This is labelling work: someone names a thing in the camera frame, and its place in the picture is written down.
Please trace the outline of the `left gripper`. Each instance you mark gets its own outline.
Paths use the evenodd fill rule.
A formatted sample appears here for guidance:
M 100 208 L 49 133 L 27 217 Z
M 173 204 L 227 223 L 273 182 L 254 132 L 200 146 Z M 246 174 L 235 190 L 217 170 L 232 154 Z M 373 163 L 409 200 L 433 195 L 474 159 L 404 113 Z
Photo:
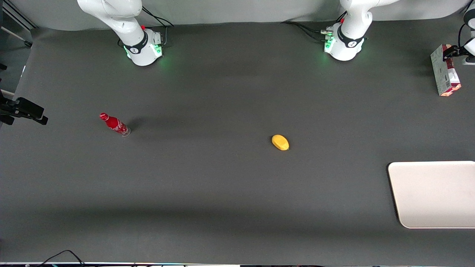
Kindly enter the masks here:
M 443 52 L 443 60 L 448 60 L 458 56 L 467 56 L 462 62 L 463 65 L 475 65 L 475 37 L 468 40 L 463 46 L 447 47 Z

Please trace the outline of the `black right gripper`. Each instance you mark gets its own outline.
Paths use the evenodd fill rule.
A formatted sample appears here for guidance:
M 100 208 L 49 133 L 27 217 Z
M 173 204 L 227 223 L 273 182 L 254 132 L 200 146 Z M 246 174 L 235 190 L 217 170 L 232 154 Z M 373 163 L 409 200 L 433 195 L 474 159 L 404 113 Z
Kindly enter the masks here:
M 34 102 L 25 98 L 8 99 L 0 93 L 0 121 L 3 124 L 13 125 L 15 117 L 23 117 L 46 125 L 49 119 L 43 113 L 44 108 Z

